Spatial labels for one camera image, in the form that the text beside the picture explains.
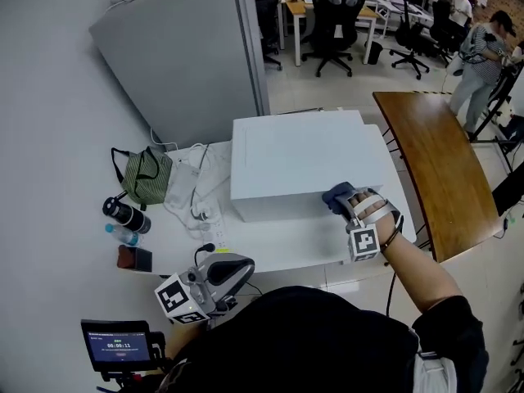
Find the water bottle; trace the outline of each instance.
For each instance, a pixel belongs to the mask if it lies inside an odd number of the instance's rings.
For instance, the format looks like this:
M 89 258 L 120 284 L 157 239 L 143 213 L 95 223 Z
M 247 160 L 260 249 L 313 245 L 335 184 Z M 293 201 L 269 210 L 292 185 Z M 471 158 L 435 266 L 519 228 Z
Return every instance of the water bottle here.
M 106 231 L 111 233 L 116 240 L 120 240 L 128 246 L 140 246 L 142 242 L 140 234 L 132 232 L 119 224 L 106 224 Z

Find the small box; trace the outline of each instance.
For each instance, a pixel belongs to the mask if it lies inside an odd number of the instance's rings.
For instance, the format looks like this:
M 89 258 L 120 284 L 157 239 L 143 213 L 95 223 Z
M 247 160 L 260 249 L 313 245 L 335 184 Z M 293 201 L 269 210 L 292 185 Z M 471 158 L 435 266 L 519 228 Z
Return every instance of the small box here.
M 246 222 L 331 214 L 322 194 L 340 182 L 380 191 L 385 173 L 358 111 L 233 121 L 231 202 Z

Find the white wall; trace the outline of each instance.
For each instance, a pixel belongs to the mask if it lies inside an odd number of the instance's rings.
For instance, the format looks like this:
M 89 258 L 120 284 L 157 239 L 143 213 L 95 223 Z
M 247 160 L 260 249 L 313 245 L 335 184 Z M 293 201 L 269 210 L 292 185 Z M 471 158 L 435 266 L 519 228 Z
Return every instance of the white wall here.
M 103 382 L 79 321 L 166 329 L 157 277 L 115 267 L 103 200 L 112 146 L 147 125 L 93 48 L 109 0 L 0 0 L 0 391 L 91 392 Z

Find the wooden table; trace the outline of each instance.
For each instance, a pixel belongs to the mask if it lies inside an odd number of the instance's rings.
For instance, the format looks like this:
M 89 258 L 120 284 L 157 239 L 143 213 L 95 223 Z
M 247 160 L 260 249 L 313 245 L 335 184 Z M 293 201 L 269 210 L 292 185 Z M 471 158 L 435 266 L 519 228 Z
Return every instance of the wooden table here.
M 293 15 L 293 32 L 295 34 L 295 66 L 300 66 L 300 25 L 299 19 L 305 17 L 306 9 L 312 9 L 312 4 L 305 4 L 303 0 L 298 2 L 285 2 L 287 8 Z M 283 25 L 284 21 L 282 20 L 281 11 L 278 12 L 278 22 L 280 25 Z M 377 18 L 380 16 L 371 10 L 369 7 L 364 6 L 360 11 L 357 19 L 369 20 L 369 30 L 368 30 L 368 43 L 366 44 L 366 52 L 364 53 L 364 58 L 362 60 L 363 64 L 368 64 L 369 52 L 371 51 L 371 44 L 373 43 L 373 34 L 375 33 L 375 24 L 377 23 Z M 283 26 L 280 26 L 281 37 Z
M 484 171 L 440 95 L 374 92 L 408 168 L 433 255 L 443 262 L 502 229 Z

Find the floor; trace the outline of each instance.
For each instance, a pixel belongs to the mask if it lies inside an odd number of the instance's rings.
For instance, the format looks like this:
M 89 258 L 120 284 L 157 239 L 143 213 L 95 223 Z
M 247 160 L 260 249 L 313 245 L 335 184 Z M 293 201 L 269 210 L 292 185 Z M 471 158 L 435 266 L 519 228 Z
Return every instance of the floor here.
M 446 77 L 439 61 L 427 61 L 431 67 L 428 74 L 416 80 L 411 66 L 391 68 L 396 56 L 384 50 L 378 64 L 363 65 L 364 34 L 359 34 L 351 52 L 354 60 L 350 62 L 353 77 L 348 78 L 345 71 L 328 63 L 322 77 L 316 78 L 314 71 L 319 61 L 309 59 L 297 68 L 294 65 L 292 36 L 287 38 L 287 49 L 277 55 L 283 65 L 278 71 L 271 66 L 266 68 L 271 111 L 274 114 L 323 107 L 326 110 L 341 106 L 345 109 L 358 109 L 364 121 L 378 124 L 386 129 L 385 121 L 372 96 L 374 91 L 432 91 L 453 92 L 459 79 Z M 384 48 L 396 47 L 389 38 L 378 41 Z M 309 51 L 307 45 L 303 51 Z M 465 108 L 459 115 L 463 122 Z M 487 129 L 482 137 L 492 137 L 493 128 Z M 504 161 L 498 150 L 492 146 L 475 147 L 478 159 L 486 172 L 492 188 L 506 176 Z M 409 174 L 398 152 L 392 153 L 416 228 L 422 226 L 422 214 Z M 515 165 L 524 155 L 519 152 Z M 484 391 L 506 391 L 513 379 L 513 369 L 509 362 L 517 352 L 512 347 L 514 339 L 522 335 L 522 316 L 518 313 L 518 303 L 522 295 L 520 286 L 524 282 L 524 255 L 522 237 L 524 231 L 524 206 L 517 205 L 510 214 L 512 223 L 504 238 L 491 238 L 481 245 L 446 261 L 443 266 L 455 277 L 457 283 L 472 305 L 475 315 L 484 323 L 487 349 L 490 353 L 490 366 Z M 427 239 L 424 231 L 419 234 L 419 242 Z M 258 273 L 250 282 L 262 292 L 278 287 L 303 285 L 318 287 L 346 298 L 360 308 L 385 312 L 386 298 L 391 283 L 390 267 L 377 266 L 377 263 L 364 261 L 358 264 L 328 264 L 284 272 Z M 241 307 L 255 296 L 255 289 L 245 286 L 239 296 Z M 396 283 L 391 303 L 391 315 L 407 324 L 419 315 L 400 283 Z

